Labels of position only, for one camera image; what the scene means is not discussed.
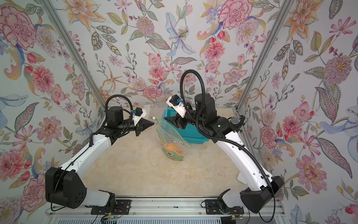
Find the pink flower print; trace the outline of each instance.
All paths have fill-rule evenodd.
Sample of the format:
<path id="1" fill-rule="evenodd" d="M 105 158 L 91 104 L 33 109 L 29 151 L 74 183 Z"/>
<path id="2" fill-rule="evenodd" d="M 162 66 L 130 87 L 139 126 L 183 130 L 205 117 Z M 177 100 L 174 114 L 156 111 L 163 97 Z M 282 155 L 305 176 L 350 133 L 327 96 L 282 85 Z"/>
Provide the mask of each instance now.
<path id="1" fill-rule="evenodd" d="M 15 7 L 2 7 L 0 31 L 13 47 L 18 44 L 24 50 L 33 48 L 36 42 L 36 30 L 29 16 Z"/>
<path id="2" fill-rule="evenodd" d="M 251 10 L 248 0 L 227 0 L 221 8 L 219 23 L 223 23 L 223 29 L 238 27 L 247 20 Z"/>
<path id="3" fill-rule="evenodd" d="M 23 169 L 25 156 L 22 149 L 10 149 L 5 151 L 0 157 L 0 178 L 6 181 L 8 178 L 14 179 Z"/>
<path id="4" fill-rule="evenodd" d="M 119 67 L 122 67 L 122 65 L 124 65 L 122 60 L 118 60 L 118 58 L 113 55 L 111 55 L 109 58 L 110 58 L 110 63 L 112 63 L 113 65 L 116 65 Z"/>
<path id="5" fill-rule="evenodd" d="M 211 72 L 211 73 L 216 73 L 219 65 L 220 65 L 220 61 L 212 61 L 205 67 L 205 71 Z"/>
<path id="6" fill-rule="evenodd" d="M 310 120 L 312 118 L 310 112 L 310 106 L 307 102 L 303 102 L 299 107 L 293 110 L 293 114 L 302 121 Z"/>
<path id="7" fill-rule="evenodd" d="M 56 84 L 51 91 L 52 99 L 55 103 L 60 105 L 60 101 L 64 101 L 66 99 L 65 93 L 62 91 L 62 88 L 59 84 Z"/>
<path id="8" fill-rule="evenodd" d="M 343 34 L 352 34 L 353 32 L 350 29 L 347 29 L 347 28 L 353 26 L 357 22 L 354 20 L 353 22 L 348 24 L 349 21 L 350 21 L 350 16 L 344 21 L 343 24 L 342 24 L 342 20 L 339 19 L 338 20 L 338 26 L 336 24 L 332 24 L 331 28 L 334 29 L 334 30 L 330 31 L 330 33 L 338 32 L 336 37 L 338 37 L 341 33 L 343 33 Z"/>
<path id="9" fill-rule="evenodd" d="M 304 132 L 305 138 L 300 137 L 301 142 L 304 143 L 303 148 L 306 148 L 308 146 L 309 151 L 311 152 L 311 154 L 314 156 L 313 153 L 316 153 L 317 155 L 321 155 L 321 153 L 315 149 L 314 147 L 319 147 L 318 143 L 312 143 L 312 141 L 315 139 L 314 135 L 312 135 L 309 139 L 308 138 L 308 133 Z"/>
<path id="10" fill-rule="evenodd" d="M 154 24 L 152 20 L 150 20 L 146 16 L 141 16 L 136 23 L 140 32 L 142 32 L 145 36 L 151 35 L 154 32 Z"/>
<path id="11" fill-rule="evenodd" d="M 216 41 L 211 43 L 205 50 L 205 58 L 208 61 L 218 60 L 224 54 L 224 51 L 224 45 L 221 42 Z"/>
<path id="12" fill-rule="evenodd" d="M 72 112 L 75 113 L 77 111 L 76 107 L 77 104 L 75 103 L 66 103 L 65 110 L 67 111 L 67 113 L 72 114 Z"/>
<path id="13" fill-rule="evenodd" d="M 32 211 L 45 199 L 45 175 L 40 173 L 37 178 L 31 178 L 21 195 L 21 208 Z"/>
<path id="14" fill-rule="evenodd" d="M 36 66 L 32 71 L 32 83 L 42 93 L 51 91 L 55 84 L 52 72 L 43 66 Z"/>
<path id="15" fill-rule="evenodd" d="M 132 3 L 128 3 L 127 0 L 117 0 L 118 3 L 115 3 L 115 6 L 119 6 L 118 9 L 124 7 L 124 9 L 127 9 L 127 6 L 130 6 Z"/>
<path id="16" fill-rule="evenodd" d="M 55 116 L 52 116 L 50 119 L 44 118 L 44 123 L 39 123 L 41 128 L 36 128 L 35 130 L 35 132 L 37 132 L 37 138 L 39 140 L 44 139 L 44 145 L 50 144 L 52 139 L 62 136 L 62 127 L 60 125 L 61 121 L 57 120 Z"/>
<path id="17" fill-rule="evenodd" d="M 32 142 L 32 140 L 30 139 L 30 137 L 32 136 L 33 133 L 35 133 L 35 130 L 32 131 L 32 125 L 29 125 L 29 128 L 26 131 L 26 128 L 23 127 L 21 129 L 23 135 L 21 134 L 15 134 L 15 138 L 21 139 L 20 141 L 14 142 L 13 146 L 17 146 L 19 144 L 21 144 L 21 149 L 24 148 L 26 146 L 27 142 Z"/>
<path id="18" fill-rule="evenodd" d="M 176 81 L 178 83 L 180 83 L 180 80 L 182 78 L 182 75 L 183 75 L 183 72 L 182 71 L 179 71 L 179 73 L 176 75 L 176 77 L 178 78 Z M 189 87 L 191 85 L 194 84 L 194 82 L 196 82 L 197 79 L 195 77 L 195 75 L 193 73 L 188 73 L 185 78 L 184 78 L 184 81 L 183 81 L 183 84 L 186 86 L 186 87 Z"/>
<path id="19" fill-rule="evenodd" d="M 71 37 L 72 41 L 79 41 L 79 39 L 77 39 L 78 35 L 77 34 L 72 35 L 72 31 L 68 31 L 68 35 Z"/>
<path id="20" fill-rule="evenodd" d="M 153 78 L 163 78 L 166 71 L 163 66 L 161 65 L 154 65 L 149 70 L 149 75 L 151 75 Z"/>
<path id="21" fill-rule="evenodd" d="M 277 136 L 270 126 L 266 125 L 261 129 L 261 137 L 268 148 L 272 149 L 277 145 L 275 141 Z"/>
<path id="22" fill-rule="evenodd" d="M 84 89 L 85 89 L 85 86 L 84 86 L 84 79 L 83 79 L 83 76 L 82 74 L 79 75 L 78 78 L 73 78 L 72 79 L 72 93 L 76 96 L 78 96 L 78 98 L 80 100 L 83 99 L 84 97 Z"/>
<path id="23" fill-rule="evenodd" d="M 278 89 L 278 88 L 279 88 L 279 85 L 280 85 L 280 79 L 279 79 L 279 77 L 280 77 L 279 72 L 276 72 L 276 73 L 274 74 L 274 76 L 272 77 L 271 83 L 273 83 L 272 86 L 274 87 L 274 89 Z"/>
<path id="24" fill-rule="evenodd" d="M 172 72 L 174 74 L 174 71 L 180 71 L 181 69 L 181 66 L 178 67 L 178 64 L 174 64 L 173 63 L 170 63 L 170 67 L 169 66 L 166 66 L 166 72 Z"/>
<path id="25" fill-rule="evenodd" d="M 149 60 L 148 60 L 148 63 L 149 65 L 157 65 L 159 64 L 161 61 L 161 57 L 160 57 L 160 54 L 153 54 L 153 53 L 149 53 Z"/>
<path id="26" fill-rule="evenodd" d="M 298 182 L 302 185 L 305 185 L 306 189 L 309 191 L 312 190 L 316 194 L 319 194 L 320 190 L 327 190 L 327 183 L 324 182 L 324 179 L 327 179 L 327 173 L 320 170 L 322 168 L 321 163 L 316 162 L 316 157 L 311 155 L 311 157 L 304 155 L 302 156 L 302 161 L 296 159 L 296 167 L 300 169 L 298 172 Z"/>
<path id="27" fill-rule="evenodd" d="M 161 96 L 162 89 L 158 89 L 157 86 L 148 86 L 143 90 L 143 94 L 149 98 L 157 98 Z"/>
<path id="28" fill-rule="evenodd" d="M 295 116 L 286 116 L 284 119 L 283 128 L 285 134 L 290 138 L 298 137 L 302 132 L 302 124 L 299 119 L 296 119 Z"/>
<path id="29" fill-rule="evenodd" d="M 206 78 L 206 84 L 207 85 L 216 85 L 218 82 L 214 79 L 214 77 L 210 76 Z"/>
<path id="30" fill-rule="evenodd" d="M 240 70 L 236 67 L 230 69 L 229 72 L 224 73 L 224 85 L 233 84 L 238 81 L 240 78 L 244 77 L 247 73 L 247 70 Z"/>

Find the white plastic piece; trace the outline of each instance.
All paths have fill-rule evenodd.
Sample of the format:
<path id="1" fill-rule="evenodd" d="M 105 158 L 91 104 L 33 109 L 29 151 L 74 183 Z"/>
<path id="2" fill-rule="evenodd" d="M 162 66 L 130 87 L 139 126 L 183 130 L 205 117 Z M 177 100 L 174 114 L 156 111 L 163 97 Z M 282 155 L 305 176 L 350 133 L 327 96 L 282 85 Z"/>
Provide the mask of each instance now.
<path id="1" fill-rule="evenodd" d="M 236 132 L 230 132 L 225 137 L 226 139 L 230 139 L 239 143 L 240 145 L 243 145 L 239 135 Z M 261 191 L 261 186 L 267 186 L 267 183 L 262 177 L 260 170 L 254 161 L 244 151 L 239 150 L 236 146 L 227 142 L 217 141 L 217 144 L 226 152 L 226 154 L 240 170 L 251 191 Z M 263 170 L 266 175 L 268 175 L 269 180 L 272 180 L 272 174 L 265 170 L 265 168 L 263 168 Z"/>
<path id="2" fill-rule="evenodd" d="M 69 161 L 62 164 L 62 170 L 66 169 L 68 165 L 79 157 L 90 144 L 87 143 L 74 157 Z M 72 166 L 67 168 L 67 171 L 75 170 L 78 176 L 82 179 L 87 169 L 92 163 L 99 157 L 99 155 L 111 146 L 111 140 L 103 134 L 93 136 L 93 146 L 89 147 L 88 150 L 77 159 Z"/>
<path id="3" fill-rule="evenodd" d="M 244 206 L 240 198 L 240 191 L 229 190 L 223 195 L 222 199 L 229 208 Z"/>
<path id="4" fill-rule="evenodd" d="M 247 182 L 241 172 L 239 173 L 239 175 L 237 175 L 237 180 L 243 184 L 247 184 Z"/>
<path id="5" fill-rule="evenodd" d="M 107 204 L 110 194 L 104 191 L 93 191 L 87 189 L 86 197 L 81 206 L 105 206 Z"/>
<path id="6" fill-rule="evenodd" d="M 136 126 L 141 118 L 144 118 L 147 115 L 147 111 L 145 109 L 142 109 L 143 113 L 140 116 L 136 116 L 133 114 L 133 121 L 134 126 Z"/>
<path id="7" fill-rule="evenodd" d="M 172 96 L 170 96 L 170 97 L 168 98 L 168 100 L 166 101 L 166 104 L 168 104 L 169 106 L 173 107 L 173 109 L 174 109 L 182 118 L 184 118 L 186 110 L 185 110 L 185 107 L 184 107 L 183 103 L 180 102 L 177 106 L 174 106 L 171 102 L 169 102 L 169 100 L 171 100 L 171 97 L 172 97 Z"/>

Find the teal plastic basket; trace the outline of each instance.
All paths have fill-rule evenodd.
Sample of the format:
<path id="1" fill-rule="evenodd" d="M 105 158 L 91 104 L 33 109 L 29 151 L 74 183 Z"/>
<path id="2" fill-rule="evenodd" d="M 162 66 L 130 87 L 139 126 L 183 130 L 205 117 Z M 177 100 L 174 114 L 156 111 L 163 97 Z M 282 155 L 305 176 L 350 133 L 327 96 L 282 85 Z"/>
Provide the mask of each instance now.
<path id="1" fill-rule="evenodd" d="M 175 115 L 176 115 L 176 111 L 174 109 L 168 108 L 168 106 L 167 106 L 161 119 L 164 120 L 164 117 L 170 117 L 170 116 L 175 116 Z M 203 144 L 204 142 L 207 142 L 207 141 L 210 140 L 210 139 L 205 138 L 204 136 L 202 136 L 198 132 L 196 127 L 194 125 L 192 125 L 192 124 L 188 124 L 186 126 L 185 130 L 177 129 L 177 131 L 185 139 L 185 141 L 187 141 L 188 143 Z"/>

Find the leaf print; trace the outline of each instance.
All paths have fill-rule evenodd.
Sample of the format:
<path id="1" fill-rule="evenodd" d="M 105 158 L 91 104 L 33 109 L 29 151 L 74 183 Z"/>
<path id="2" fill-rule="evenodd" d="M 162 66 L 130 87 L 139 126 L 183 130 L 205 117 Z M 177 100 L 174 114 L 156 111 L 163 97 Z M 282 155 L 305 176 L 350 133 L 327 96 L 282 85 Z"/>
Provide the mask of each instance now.
<path id="1" fill-rule="evenodd" d="M 100 36 L 97 32 L 94 32 L 91 36 L 91 40 L 92 40 L 92 46 L 93 46 L 93 50 L 99 50 L 102 48 L 103 46 L 103 42 L 100 39 Z"/>
<path id="2" fill-rule="evenodd" d="M 274 57 L 274 60 L 276 60 L 276 61 L 282 60 L 282 59 L 285 57 L 285 55 L 286 55 L 286 53 L 287 53 L 287 51 L 288 51 L 289 49 L 290 49 L 290 44 L 284 45 L 284 46 L 279 50 L 279 52 L 277 53 L 277 55 Z"/>
<path id="3" fill-rule="evenodd" d="M 304 62 L 312 62 L 314 60 L 316 60 L 316 58 L 318 58 L 318 54 L 313 54 L 313 55 L 310 55 L 308 56 L 308 58 L 304 59 Z"/>
<path id="4" fill-rule="evenodd" d="M 304 71 L 305 74 L 312 75 L 318 79 L 324 78 L 323 72 L 324 72 L 324 67 L 322 67 L 322 66 L 313 67 L 313 68 L 308 69 L 307 71 Z"/>
<path id="5" fill-rule="evenodd" d="M 337 117 L 338 102 L 329 98 L 324 88 L 316 87 L 316 89 L 319 92 L 319 102 L 324 114 L 334 122 Z"/>
<path id="6" fill-rule="evenodd" d="M 340 97 L 342 96 L 339 86 L 336 84 L 327 84 L 326 82 L 323 82 L 323 85 L 326 88 L 328 97 L 339 103 Z"/>
<path id="7" fill-rule="evenodd" d="M 124 27 L 122 27 L 121 35 L 125 34 L 127 31 L 128 31 L 128 26 L 125 25 Z"/>
<path id="8" fill-rule="evenodd" d="M 285 60 L 285 63 L 284 63 L 284 66 L 282 67 L 282 78 L 285 80 L 286 76 L 287 76 L 287 73 L 289 71 L 289 62 L 288 60 L 286 59 Z"/>
<path id="9" fill-rule="evenodd" d="M 350 169 L 350 165 L 347 162 L 347 160 L 339 153 L 336 146 L 330 141 L 328 141 L 327 139 L 324 138 L 316 138 L 316 139 L 322 149 L 322 152 L 335 164 L 339 165 L 344 170 L 346 170 L 348 175 L 352 178 L 352 171 Z"/>
<path id="10" fill-rule="evenodd" d="M 332 35 L 330 38 L 328 38 L 328 39 L 324 42 L 324 44 L 322 45 L 322 49 L 321 49 L 320 54 L 322 54 L 323 52 L 325 52 L 325 51 L 329 48 L 329 46 L 331 46 L 331 42 L 332 42 L 334 36 L 335 36 L 335 34 Z"/>
<path id="11" fill-rule="evenodd" d="M 151 35 L 147 35 L 147 37 L 154 39 L 154 40 L 163 40 L 163 37 L 157 33 L 152 33 Z"/>
<path id="12" fill-rule="evenodd" d="M 147 15 L 149 16 L 149 18 L 158 21 L 157 18 L 156 18 L 156 16 L 155 16 L 155 14 L 154 14 L 154 12 L 148 11 L 148 12 L 147 12 Z"/>
<path id="13" fill-rule="evenodd" d="M 191 57 L 188 57 L 188 58 L 184 58 L 184 57 L 179 57 L 179 58 L 176 58 L 174 61 L 173 61 L 173 64 L 179 64 L 179 65 L 184 65 L 184 64 L 187 64 L 191 61 L 196 61 L 196 59 L 194 58 L 191 58 Z"/>
<path id="14" fill-rule="evenodd" d="M 273 14 L 268 18 L 267 23 L 270 22 L 271 20 L 276 19 L 278 15 L 279 15 L 279 12 L 273 13 Z"/>
<path id="15" fill-rule="evenodd" d="M 110 43 L 116 43 L 117 40 L 116 38 L 114 38 L 114 36 L 109 35 L 109 34 L 102 34 L 102 37 L 106 39 L 106 41 L 110 42 Z"/>
<path id="16" fill-rule="evenodd" d="M 343 0 L 332 0 L 329 5 L 329 19 L 333 19 L 340 11 L 343 5 Z"/>
<path id="17" fill-rule="evenodd" d="M 230 86 L 230 87 L 227 87 L 224 92 L 225 92 L 225 93 L 228 93 L 228 92 L 230 92 L 233 88 L 237 88 L 237 85 L 232 85 L 232 86 Z"/>
<path id="18" fill-rule="evenodd" d="M 298 40 L 293 40 L 293 49 L 299 56 L 303 55 L 303 46 Z"/>
<path id="19" fill-rule="evenodd" d="M 170 46 L 165 42 L 165 40 L 149 39 L 146 41 L 146 43 L 150 43 L 158 49 L 170 50 Z"/>
<path id="20" fill-rule="evenodd" d="M 312 41 L 311 41 L 311 50 L 318 51 L 322 43 L 322 36 L 317 31 L 314 32 Z"/>
<path id="21" fill-rule="evenodd" d="M 262 8 L 262 7 L 265 7 L 265 6 L 269 5 L 269 4 L 270 4 L 270 2 L 268 0 L 258 0 L 256 2 L 254 2 L 252 4 L 252 6 L 255 7 L 255 8 Z"/>
<path id="22" fill-rule="evenodd" d="M 123 24 L 122 19 L 115 13 L 107 13 L 114 24 L 121 26 Z"/>
<path id="23" fill-rule="evenodd" d="M 269 12 L 269 11 L 273 10 L 274 8 L 275 8 L 274 6 L 268 5 L 261 10 L 261 13 Z"/>
<path id="24" fill-rule="evenodd" d="M 101 26 L 97 26 L 96 27 L 99 31 L 102 31 L 104 33 L 107 33 L 107 34 L 113 34 L 115 33 L 116 31 L 108 26 L 104 26 L 104 25 L 101 25 Z"/>
<path id="25" fill-rule="evenodd" d="M 25 125 L 27 125 L 32 116 L 34 115 L 35 107 L 38 103 L 30 104 L 26 107 L 26 109 L 19 114 L 15 119 L 15 132 L 17 133 L 20 129 L 22 129 Z"/>
<path id="26" fill-rule="evenodd" d="M 86 104 L 87 104 L 87 106 L 90 105 L 90 102 L 89 102 L 90 101 L 90 95 L 89 94 L 90 94 L 90 92 L 86 93 Z"/>
<path id="27" fill-rule="evenodd" d="M 289 63 L 294 65 L 296 63 L 296 54 L 293 50 L 289 52 Z"/>
<path id="28" fill-rule="evenodd" d="M 139 38 L 139 37 L 144 37 L 144 34 L 142 32 L 140 32 L 138 29 L 136 29 L 131 34 L 131 38 L 129 38 L 129 40 L 134 40 L 134 39 Z"/>
<path id="29" fill-rule="evenodd" d="M 111 49 L 111 51 L 117 55 L 121 55 L 121 53 L 119 52 L 118 48 L 116 48 L 116 46 L 114 46 L 113 44 L 110 43 L 106 43 L 107 46 Z"/>

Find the black cable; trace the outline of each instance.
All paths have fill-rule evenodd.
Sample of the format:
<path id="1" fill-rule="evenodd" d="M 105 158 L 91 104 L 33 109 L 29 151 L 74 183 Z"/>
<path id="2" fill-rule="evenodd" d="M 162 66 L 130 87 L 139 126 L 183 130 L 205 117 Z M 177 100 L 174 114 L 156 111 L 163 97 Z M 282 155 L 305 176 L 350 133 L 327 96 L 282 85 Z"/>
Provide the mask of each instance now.
<path id="1" fill-rule="evenodd" d="M 247 224 L 250 221 L 250 217 L 251 217 L 250 210 L 249 209 L 247 209 L 247 210 L 248 210 L 248 220 L 247 220 L 247 222 L 245 224 Z"/>
<path id="2" fill-rule="evenodd" d="M 261 214 L 260 214 L 260 212 L 258 212 L 258 214 L 260 215 L 260 217 L 261 217 L 261 219 L 264 221 L 264 222 L 266 222 L 266 223 L 269 223 L 269 222 L 271 222 L 272 221 L 272 219 L 274 218 L 274 215 L 275 215 L 275 209 L 276 209 L 276 200 L 275 200 L 275 194 L 273 194 L 273 196 L 274 196 L 274 212 L 273 212 L 273 214 L 272 214 L 272 217 L 271 217 L 271 219 L 269 220 L 269 221 L 266 221 L 266 220 L 264 220 L 262 217 L 261 217 Z"/>
<path id="3" fill-rule="evenodd" d="M 93 223 L 96 221 L 96 219 L 97 219 L 99 213 L 100 213 L 100 211 L 97 210 L 97 216 L 96 216 L 96 218 L 93 220 L 93 222 L 91 222 L 91 224 L 93 224 Z"/>

